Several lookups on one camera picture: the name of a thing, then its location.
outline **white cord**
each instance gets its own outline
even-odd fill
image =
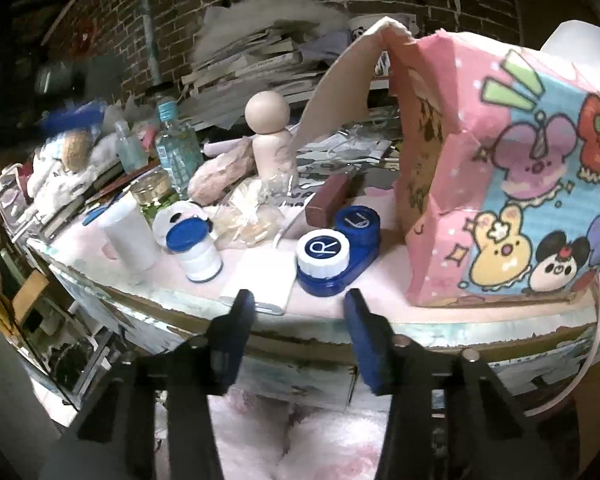
[[[598,298],[598,318],[597,318],[597,322],[596,322],[596,334],[593,336],[593,341],[591,343],[591,348],[589,350],[589,354],[587,355],[586,361],[584,361],[582,368],[580,369],[578,374],[573,378],[573,381],[571,381],[571,384],[569,384],[569,386],[567,386],[563,391],[561,391],[560,394],[557,397],[555,397],[555,399],[550,400],[548,403],[543,404],[542,406],[538,406],[537,408],[528,410],[527,412],[525,412],[526,416],[539,415],[540,413],[546,412],[547,410],[550,410],[554,406],[557,406],[558,404],[560,404],[575,389],[575,387],[578,386],[578,384],[580,383],[582,378],[585,376],[587,371],[589,371],[589,368],[591,367],[591,365],[593,363],[593,359],[596,358],[596,354],[598,353],[598,346],[600,345],[600,273],[598,274],[598,283],[599,283],[598,284],[599,298]]]

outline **cartoon bear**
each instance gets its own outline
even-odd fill
[[[575,126],[561,114],[549,118],[544,128],[530,123],[508,126],[493,150],[494,166],[506,172],[502,190],[522,206],[551,200],[576,141]]]
[[[552,292],[567,286],[587,262],[589,240],[581,236],[567,243],[564,231],[545,236],[536,249],[538,265],[529,277],[533,292]]]
[[[522,209],[504,206],[499,218],[491,211],[475,218],[474,240],[478,255],[469,277],[482,290],[498,290],[521,280],[530,269],[531,241],[520,234]]]

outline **wooden block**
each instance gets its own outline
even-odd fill
[[[11,302],[16,323],[22,326],[24,320],[27,319],[29,312],[33,308],[40,295],[46,289],[49,281],[44,274],[38,270],[34,270],[27,281],[22,284],[22,287]]]

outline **plastic bag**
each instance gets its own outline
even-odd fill
[[[225,197],[213,218],[218,249],[246,249],[273,238],[285,216],[267,203],[269,198],[267,186],[255,177]]]

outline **blue cap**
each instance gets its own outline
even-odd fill
[[[89,130],[94,124],[102,122],[105,108],[103,103],[91,102],[80,108],[49,112],[40,119],[40,128],[51,135],[71,130]]]
[[[351,205],[336,213],[336,231],[340,231],[351,245],[369,246],[380,241],[380,217],[370,207]]]
[[[187,218],[178,222],[167,233],[167,247],[174,253],[188,251],[205,239],[209,228],[200,218]]]
[[[178,118],[178,105],[176,101],[167,101],[158,105],[158,113],[160,114],[160,120],[171,121]]]

